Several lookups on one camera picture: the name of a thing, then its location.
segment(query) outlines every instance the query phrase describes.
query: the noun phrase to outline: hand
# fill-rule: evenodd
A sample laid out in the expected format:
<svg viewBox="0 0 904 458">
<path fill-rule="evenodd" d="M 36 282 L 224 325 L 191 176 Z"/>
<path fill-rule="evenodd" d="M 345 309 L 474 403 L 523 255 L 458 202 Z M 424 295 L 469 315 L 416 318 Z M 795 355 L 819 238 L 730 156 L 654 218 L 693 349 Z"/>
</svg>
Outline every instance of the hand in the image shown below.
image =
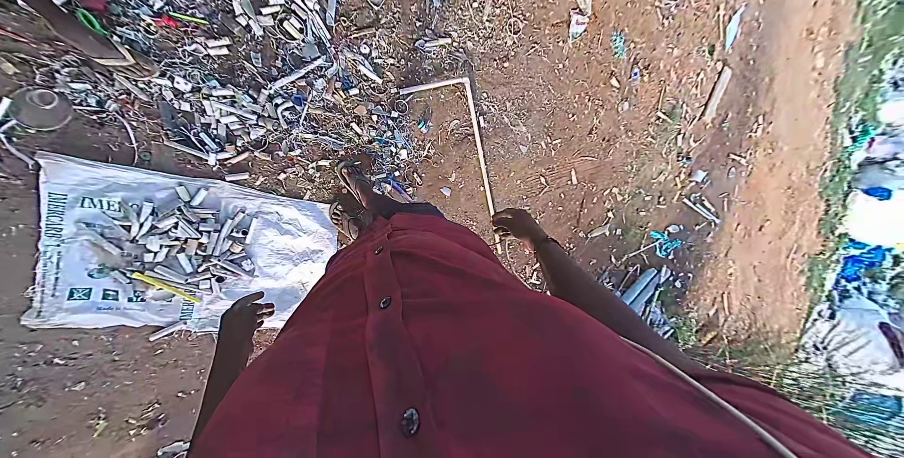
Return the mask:
<svg viewBox="0 0 904 458">
<path fill-rule="evenodd" d="M 264 324 L 264 319 L 276 312 L 272 302 L 255 302 L 264 292 L 254 292 L 233 302 L 220 318 L 220 341 L 230 348 L 248 348 L 254 332 Z"/>
<path fill-rule="evenodd" d="M 492 232 L 500 235 L 513 235 L 521 239 L 531 250 L 536 249 L 537 244 L 549 237 L 548 233 L 531 217 L 524 209 L 503 209 L 492 215 Z"/>
</svg>

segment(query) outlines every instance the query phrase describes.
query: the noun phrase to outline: white sack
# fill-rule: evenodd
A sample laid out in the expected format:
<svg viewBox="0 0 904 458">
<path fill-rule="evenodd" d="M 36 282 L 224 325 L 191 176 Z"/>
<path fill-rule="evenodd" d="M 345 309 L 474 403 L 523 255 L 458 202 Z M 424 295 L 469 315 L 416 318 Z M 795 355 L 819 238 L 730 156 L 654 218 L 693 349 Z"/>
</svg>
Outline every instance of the white sack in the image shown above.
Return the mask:
<svg viewBox="0 0 904 458">
<path fill-rule="evenodd" d="M 336 251 L 336 229 L 328 206 L 281 198 L 215 179 L 179 177 L 150 170 L 39 152 L 40 231 L 32 306 L 22 316 L 31 328 L 166 326 L 187 320 L 189 329 L 217 330 L 220 315 L 243 295 L 264 290 L 276 314 L 265 326 L 281 328 L 323 275 Z M 206 187 L 203 206 L 232 216 L 244 208 L 257 215 L 247 253 L 257 267 L 249 281 L 227 281 L 219 296 L 197 294 L 202 303 L 175 297 L 141 301 L 141 282 L 127 287 L 104 274 L 102 264 L 120 262 L 85 240 L 76 224 L 108 226 L 101 208 L 118 209 L 119 200 L 164 202 L 175 186 L 192 194 Z"/>
</svg>

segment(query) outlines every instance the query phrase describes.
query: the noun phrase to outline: white string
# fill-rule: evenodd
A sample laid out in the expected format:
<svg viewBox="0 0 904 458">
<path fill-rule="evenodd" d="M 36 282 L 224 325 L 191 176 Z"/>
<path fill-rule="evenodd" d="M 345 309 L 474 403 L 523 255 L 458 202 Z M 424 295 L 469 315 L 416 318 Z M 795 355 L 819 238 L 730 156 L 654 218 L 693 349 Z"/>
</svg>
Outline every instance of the white string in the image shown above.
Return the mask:
<svg viewBox="0 0 904 458">
<path fill-rule="evenodd" d="M 784 458 L 797 458 L 797 455 L 794 452 L 791 452 L 787 447 L 785 447 L 785 444 L 776 440 L 772 435 L 769 434 L 769 432 L 764 430 L 760 425 L 758 425 L 756 422 L 754 422 L 751 418 L 748 418 L 747 416 L 745 416 L 740 410 L 738 410 L 734 406 L 731 406 L 728 402 L 726 402 L 722 398 L 718 397 L 718 394 L 715 394 L 712 391 L 708 390 L 704 385 L 697 382 L 696 380 L 691 378 L 689 375 L 687 375 L 683 371 L 678 370 L 678 368 L 675 367 L 674 365 L 672 365 L 672 363 L 662 359 L 661 357 L 659 357 L 659 355 L 652 352 L 652 350 L 649 350 L 645 347 L 637 345 L 635 342 L 631 341 L 630 339 L 624 338 L 624 340 L 626 342 L 630 343 L 631 345 L 634 345 L 635 348 L 644 351 L 648 356 L 650 356 L 651 358 L 656 360 L 656 362 L 660 363 L 661 365 L 665 366 L 667 369 L 671 370 L 672 373 L 677 375 L 682 380 L 686 381 L 691 386 L 696 387 L 698 391 L 700 391 L 703 395 L 705 395 L 707 398 L 712 400 L 713 403 L 715 403 L 716 405 L 727 410 L 729 412 L 729 414 L 731 414 L 731 416 L 738 418 L 741 423 L 743 423 L 748 428 L 753 430 L 753 432 L 755 434 L 757 434 L 757 436 L 759 436 L 759 438 L 763 439 L 763 441 L 766 442 L 766 444 L 768 444 L 769 447 L 774 449 L 775 452 L 777 452 L 779 455 L 783 456 Z"/>
</svg>

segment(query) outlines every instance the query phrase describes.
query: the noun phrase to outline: yellow stick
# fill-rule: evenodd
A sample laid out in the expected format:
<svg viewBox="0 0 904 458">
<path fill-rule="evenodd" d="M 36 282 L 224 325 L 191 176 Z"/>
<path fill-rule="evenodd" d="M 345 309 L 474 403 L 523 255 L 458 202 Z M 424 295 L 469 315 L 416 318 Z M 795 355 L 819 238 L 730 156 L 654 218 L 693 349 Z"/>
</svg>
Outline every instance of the yellow stick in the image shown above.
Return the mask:
<svg viewBox="0 0 904 458">
<path fill-rule="evenodd" d="M 201 300 L 200 300 L 200 299 L 194 297 L 193 295 L 189 295 L 189 294 L 186 293 L 185 291 L 179 290 L 179 289 L 175 288 L 173 285 L 170 285 L 169 283 L 165 283 L 165 282 L 163 282 L 163 281 L 161 281 L 161 280 L 158 280 L 158 279 L 156 279 L 156 278 L 151 278 L 150 276 L 144 276 L 144 275 L 141 274 L 141 273 L 132 273 L 132 278 L 135 278 L 136 280 L 141 280 L 141 281 L 143 281 L 143 282 L 145 282 L 145 283 L 148 283 L 148 284 L 150 284 L 150 285 L 153 285 L 154 287 L 156 287 L 156 288 L 158 288 L 158 289 L 163 289 L 163 290 L 171 291 L 171 292 L 175 293 L 175 295 L 177 295 L 177 296 L 179 296 L 179 297 L 184 297 L 184 298 L 186 298 L 188 301 L 191 301 L 191 302 L 193 302 L 193 303 L 195 303 L 195 304 L 201 304 Z"/>
</svg>

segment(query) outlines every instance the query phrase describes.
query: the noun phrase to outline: rubbish heap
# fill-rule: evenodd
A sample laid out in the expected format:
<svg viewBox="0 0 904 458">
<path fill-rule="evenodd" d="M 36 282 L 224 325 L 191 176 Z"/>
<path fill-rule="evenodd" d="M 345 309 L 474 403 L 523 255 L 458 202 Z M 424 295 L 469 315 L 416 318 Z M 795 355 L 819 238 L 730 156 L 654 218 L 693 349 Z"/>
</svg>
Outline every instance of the rubbish heap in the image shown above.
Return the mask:
<svg viewBox="0 0 904 458">
<path fill-rule="evenodd" d="M 106 0 L 93 5 L 102 10 L 97 28 L 157 62 L 161 73 L 110 80 L 66 56 L 36 69 L 35 80 L 86 116 L 122 121 L 130 136 L 126 119 L 146 123 L 137 104 L 156 105 L 164 144 L 212 168 L 283 158 L 307 162 L 316 177 L 324 159 L 364 153 L 375 189 L 410 198 L 429 146 L 413 135 L 410 97 L 401 99 L 390 71 L 403 57 L 376 27 L 353 31 L 330 9 L 335 2 Z M 387 0 L 359 2 L 379 10 Z"/>
<path fill-rule="evenodd" d="M 164 205 L 121 202 L 120 213 L 111 218 L 119 238 L 108 239 L 84 225 L 81 232 L 122 261 L 132 259 L 110 273 L 123 284 L 130 285 L 132 278 L 200 303 L 197 291 L 218 294 L 221 283 L 250 278 L 255 269 L 245 245 L 257 219 L 243 209 L 223 219 L 219 209 L 201 207 L 207 193 L 204 187 L 192 194 L 176 186 Z"/>
</svg>

